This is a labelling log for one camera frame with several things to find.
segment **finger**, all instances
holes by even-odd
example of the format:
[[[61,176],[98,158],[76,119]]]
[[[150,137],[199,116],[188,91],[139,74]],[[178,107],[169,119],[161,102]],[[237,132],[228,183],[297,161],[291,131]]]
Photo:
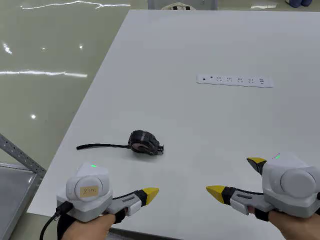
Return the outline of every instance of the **finger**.
[[[248,163],[253,167],[253,169],[260,175],[263,173],[263,168],[267,160],[260,157],[248,157],[246,159]]]

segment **black cable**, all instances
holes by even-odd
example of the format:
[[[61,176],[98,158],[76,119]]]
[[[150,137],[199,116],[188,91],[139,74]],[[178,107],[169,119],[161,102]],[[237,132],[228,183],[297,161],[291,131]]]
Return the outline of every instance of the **black cable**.
[[[67,212],[69,212],[72,208],[74,207],[74,205],[71,202],[65,201],[64,203],[62,203],[61,205],[59,205],[56,209],[55,209],[55,213],[53,214],[52,217],[50,217],[50,219],[45,223],[45,225],[43,226],[41,233],[40,233],[40,240],[44,239],[44,235],[45,235],[45,231],[47,230],[47,227],[49,226],[49,224],[56,218],[59,217],[61,215],[66,214]]]
[[[50,217],[50,219],[45,223],[45,225],[43,226],[41,233],[40,233],[40,240],[44,240],[44,235],[45,235],[45,231],[47,230],[47,227],[49,226],[49,224],[56,218],[58,217],[57,214],[54,214],[52,217]]]
[[[122,149],[130,149],[129,145],[116,145],[116,144],[107,144],[107,143],[93,143],[93,144],[85,144],[77,146],[77,150],[81,149],[91,149],[91,148],[104,148],[104,147],[112,147],[112,148],[122,148]]]

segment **power strip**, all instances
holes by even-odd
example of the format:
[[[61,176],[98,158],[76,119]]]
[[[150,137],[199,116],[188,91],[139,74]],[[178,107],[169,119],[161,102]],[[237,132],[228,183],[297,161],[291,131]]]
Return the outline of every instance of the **power strip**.
[[[256,88],[274,87],[274,82],[270,78],[255,76],[223,76],[199,74],[197,76],[196,82],[198,84],[216,84]]]

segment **white table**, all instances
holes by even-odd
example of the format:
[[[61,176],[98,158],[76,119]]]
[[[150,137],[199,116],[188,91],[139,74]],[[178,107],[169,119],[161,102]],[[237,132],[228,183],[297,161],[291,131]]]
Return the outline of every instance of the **white table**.
[[[114,195],[159,187],[117,228],[192,239],[280,239],[269,223],[218,203],[205,187],[261,191],[248,156],[294,151],[318,165],[319,13],[132,10],[123,22],[28,209],[51,216],[83,162],[107,167]],[[274,88],[196,83],[197,74],[267,76]],[[144,129],[164,155],[125,144]]]

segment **metal rack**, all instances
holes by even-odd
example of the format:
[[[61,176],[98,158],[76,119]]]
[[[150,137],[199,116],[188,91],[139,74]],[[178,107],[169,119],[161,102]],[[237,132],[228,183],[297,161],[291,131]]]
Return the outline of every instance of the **metal rack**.
[[[46,170],[2,134],[0,148],[20,163],[0,162],[0,240],[8,240]]]

